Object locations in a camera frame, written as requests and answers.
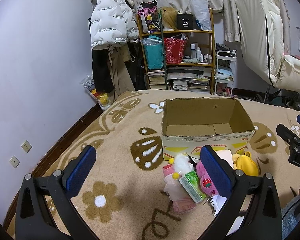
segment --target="white fluffy plush toy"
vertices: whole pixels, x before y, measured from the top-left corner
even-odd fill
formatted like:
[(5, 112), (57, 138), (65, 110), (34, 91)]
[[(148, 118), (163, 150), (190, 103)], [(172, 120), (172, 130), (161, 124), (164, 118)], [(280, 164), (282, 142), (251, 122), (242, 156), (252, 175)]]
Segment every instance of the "white fluffy plush toy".
[(189, 161), (189, 157), (183, 154), (179, 154), (174, 158), (173, 168), (176, 173), (179, 173), (180, 177), (194, 170), (193, 164)]

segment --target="metal screw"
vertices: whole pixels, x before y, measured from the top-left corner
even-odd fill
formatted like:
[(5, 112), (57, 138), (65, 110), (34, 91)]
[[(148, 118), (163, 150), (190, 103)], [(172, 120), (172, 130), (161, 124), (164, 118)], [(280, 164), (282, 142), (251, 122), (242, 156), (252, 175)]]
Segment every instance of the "metal screw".
[(31, 179), (31, 177), (32, 177), (32, 175), (29, 173), (25, 176), (25, 180), (29, 180), (29, 179)]
[(58, 176), (61, 175), (61, 173), (62, 173), (61, 170), (56, 170), (56, 171), (53, 172), (53, 176), (58, 177)]
[(238, 176), (243, 176), (243, 171), (242, 170), (235, 170), (235, 174), (237, 174)]
[(272, 175), (270, 173), (266, 173), (266, 178), (267, 179), (272, 179)]

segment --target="pink package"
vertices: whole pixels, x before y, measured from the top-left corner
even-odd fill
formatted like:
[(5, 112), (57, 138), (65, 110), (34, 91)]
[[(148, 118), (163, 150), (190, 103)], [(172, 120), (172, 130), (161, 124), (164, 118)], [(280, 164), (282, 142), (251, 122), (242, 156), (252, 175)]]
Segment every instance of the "pink package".
[(197, 164), (196, 170), (200, 179), (200, 187), (202, 191), (210, 197), (218, 195), (219, 192), (201, 161)]
[(175, 172), (173, 165), (169, 164), (162, 168), (164, 174), (164, 187), (165, 193), (169, 195), (173, 203), (173, 210), (176, 213), (187, 213), (196, 208), (196, 203), (188, 195), (181, 183), (177, 179), (173, 179), (172, 175)]

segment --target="white wall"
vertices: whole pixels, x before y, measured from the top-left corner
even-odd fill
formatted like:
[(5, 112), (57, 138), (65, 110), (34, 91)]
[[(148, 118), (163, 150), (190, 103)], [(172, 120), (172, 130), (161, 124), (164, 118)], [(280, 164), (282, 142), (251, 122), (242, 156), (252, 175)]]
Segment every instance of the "white wall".
[(91, 14), (90, 0), (0, 1), (0, 222), (24, 175), (95, 104), (79, 84), (92, 71)]
[[(300, 27), (300, 4), (297, 0), (284, 0), (286, 8), (289, 11), (290, 21), (290, 36), (291, 36), (291, 55), (299, 55), (299, 31), (297, 26)], [(224, 41), (224, 17), (214, 16), (215, 22), (215, 39), (217, 43), (226, 44), (230, 49), (237, 49), (238, 61), (237, 71), (235, 74), (235, 88), (247, 89), (258, 92), (265, 92), (268, 87), (262, 78), (255, 74), (250, 68), (248, 68), (243, 61), (241, 44), (238, 42), (225, 42)], [(271, 92), (275, 92), (277, 89), (272, 88)]]

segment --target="strawberry decoration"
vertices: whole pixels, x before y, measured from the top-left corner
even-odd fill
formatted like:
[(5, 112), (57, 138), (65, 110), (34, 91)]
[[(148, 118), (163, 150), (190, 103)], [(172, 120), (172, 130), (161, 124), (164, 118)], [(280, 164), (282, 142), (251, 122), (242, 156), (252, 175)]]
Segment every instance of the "strawberry decoration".
[(202, 182), (202, 185), (206, 188), (210, 188), (211, 180), (210, 179), (204, 179), (203, 182)]

